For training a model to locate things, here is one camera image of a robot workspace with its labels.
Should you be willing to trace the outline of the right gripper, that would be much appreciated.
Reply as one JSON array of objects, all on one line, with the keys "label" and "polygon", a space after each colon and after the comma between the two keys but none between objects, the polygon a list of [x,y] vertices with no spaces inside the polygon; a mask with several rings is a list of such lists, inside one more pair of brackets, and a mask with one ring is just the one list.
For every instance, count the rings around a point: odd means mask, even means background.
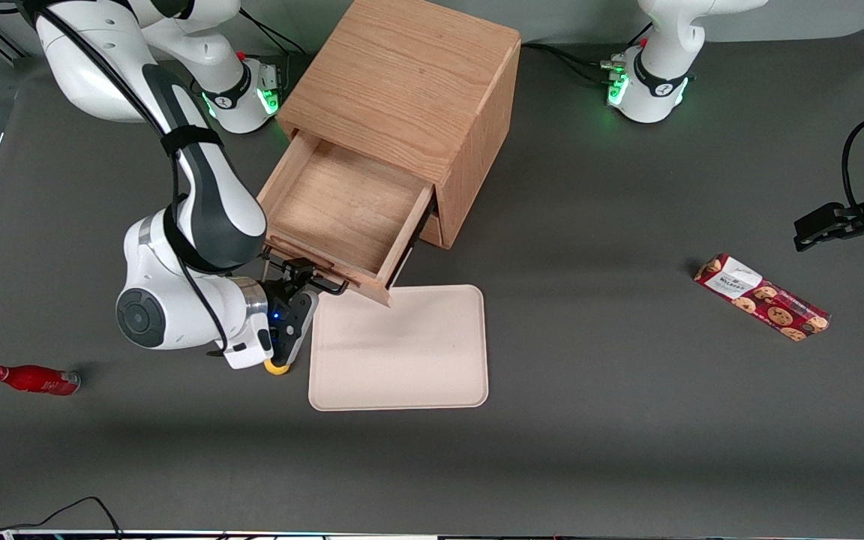
[{"label": "right gripper", "polygon": [[[309,259],[289,259],[280,264],[289,281],[289,298],[322,287],[316,281],[316,266]],[[227,345],[223,355],[233,369],[271,365],[273,371],[292,364],[292,342],[282,323],[284,315],[275,307],[259,281],[226,279],[223,282],[223,330]]]}]

